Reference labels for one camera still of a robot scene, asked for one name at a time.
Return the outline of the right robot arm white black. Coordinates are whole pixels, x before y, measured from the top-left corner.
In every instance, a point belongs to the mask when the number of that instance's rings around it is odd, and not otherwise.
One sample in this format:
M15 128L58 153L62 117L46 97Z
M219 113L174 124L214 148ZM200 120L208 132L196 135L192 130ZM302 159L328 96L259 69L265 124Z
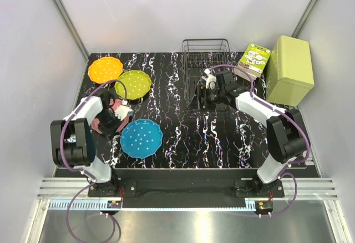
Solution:
M246 195L270 195L285 170L294 163L304 162L310 154L310 141L301 113L261 99L253 92L253 87L239 84L230 70L214 74L212 68L206 68L188 109L213 110L218 104L243 112L266 128L268 156L239 190Z

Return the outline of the light green box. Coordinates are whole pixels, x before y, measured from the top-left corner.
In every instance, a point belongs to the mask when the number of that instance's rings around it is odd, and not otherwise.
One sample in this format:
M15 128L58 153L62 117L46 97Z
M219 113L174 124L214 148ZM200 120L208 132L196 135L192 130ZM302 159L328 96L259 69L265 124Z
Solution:
M296 107L314 87L310 45L305 40L280 36L266 69L270 103Z

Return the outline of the blue dotted plate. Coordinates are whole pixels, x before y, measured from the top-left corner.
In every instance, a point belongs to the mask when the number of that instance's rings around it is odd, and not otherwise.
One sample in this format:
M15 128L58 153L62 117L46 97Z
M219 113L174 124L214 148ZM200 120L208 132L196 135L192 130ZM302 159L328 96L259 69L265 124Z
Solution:
M150 119L130 122L121 132L123 153L131 158L145 159L154 155L163 144L160 126Z

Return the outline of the orange dotted plate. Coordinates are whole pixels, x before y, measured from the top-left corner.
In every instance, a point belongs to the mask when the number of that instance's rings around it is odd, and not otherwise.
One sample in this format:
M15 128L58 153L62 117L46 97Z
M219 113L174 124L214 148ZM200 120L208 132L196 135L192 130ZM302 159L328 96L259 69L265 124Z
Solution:
M123 63L114 57L102 57L95 60L88 68L89 79L97 84L118 79L123 72Z

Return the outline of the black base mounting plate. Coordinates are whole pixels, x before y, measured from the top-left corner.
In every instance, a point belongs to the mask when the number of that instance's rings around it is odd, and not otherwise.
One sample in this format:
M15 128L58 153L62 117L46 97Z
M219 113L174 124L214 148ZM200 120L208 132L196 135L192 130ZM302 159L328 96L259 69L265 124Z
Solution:
M143 195L227 195L236 198L283 198L285 192L280 181L270 191L256 193L251 190L249 179L122 179L112 191L97 186L89 189L90 197L118 196L138 198Z

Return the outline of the black wire dish rack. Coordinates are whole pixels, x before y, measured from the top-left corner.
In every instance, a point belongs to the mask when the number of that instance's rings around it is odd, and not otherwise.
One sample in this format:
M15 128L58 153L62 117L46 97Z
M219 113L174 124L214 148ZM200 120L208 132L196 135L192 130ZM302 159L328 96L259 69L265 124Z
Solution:
M208 109L200 103L198 95L205 87L206 68L227 64L230 46L225 38L184 39L182 41L182 72L184 81L184 98L189 112Z

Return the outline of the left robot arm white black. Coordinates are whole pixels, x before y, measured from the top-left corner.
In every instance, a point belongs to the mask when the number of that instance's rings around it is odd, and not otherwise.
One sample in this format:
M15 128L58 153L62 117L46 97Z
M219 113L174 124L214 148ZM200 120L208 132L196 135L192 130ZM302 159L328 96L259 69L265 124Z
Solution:
M105 90L82 98L67 117L50 124L55 165L81 173L91 188L105 196L123 195L115 170L97 157L91 124L98 121L97 129L103 135L114 136L127 125L132 113L126 99L115 100Z

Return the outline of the pink dotted plate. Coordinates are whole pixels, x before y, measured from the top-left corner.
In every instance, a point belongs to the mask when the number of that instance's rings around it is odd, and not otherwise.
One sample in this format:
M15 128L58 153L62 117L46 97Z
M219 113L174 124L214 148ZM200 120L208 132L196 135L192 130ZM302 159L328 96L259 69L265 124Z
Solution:
M107 105L107 106L108 106L107 108L111 108L112 111L113 111L112 106L113 106L114 102L115 102L114 99L110 99L110 102L109 102L109 104ZM126 118L123 120L124 122L123 122L122 125L117 129L117 133L120 132L120 131L122 131L122 130L125 128L125 126L126 126L126 125L128 124L128 122L129 122L129 118L130 118L130 117L126 117ZM93 120L92 123L91 123L91 128L94 129L97 133L102 134L102 133L100 132L100 130L98 129L98 127L97 127L98 123L99 123L99 121L98 121L97 117L95 117L94 120Z

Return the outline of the green dotted plate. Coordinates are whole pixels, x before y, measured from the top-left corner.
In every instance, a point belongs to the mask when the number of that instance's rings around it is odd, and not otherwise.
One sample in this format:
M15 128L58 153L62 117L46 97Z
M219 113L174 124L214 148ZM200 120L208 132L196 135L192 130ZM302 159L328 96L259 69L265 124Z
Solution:
M114 85L116 94L126 100L137 100L144 97L151 88L150 76L141 70L130 70L123 73L119 78L120 82Z

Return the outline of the green book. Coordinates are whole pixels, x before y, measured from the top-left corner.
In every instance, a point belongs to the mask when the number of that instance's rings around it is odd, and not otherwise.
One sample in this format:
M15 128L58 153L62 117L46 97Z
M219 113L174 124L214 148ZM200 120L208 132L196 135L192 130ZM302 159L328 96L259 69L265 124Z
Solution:
M246 80L249 80L249 76L256 80L262 75L270 55L270 49L250 43L237 63L237 67L243 71L234 69L234 73Z

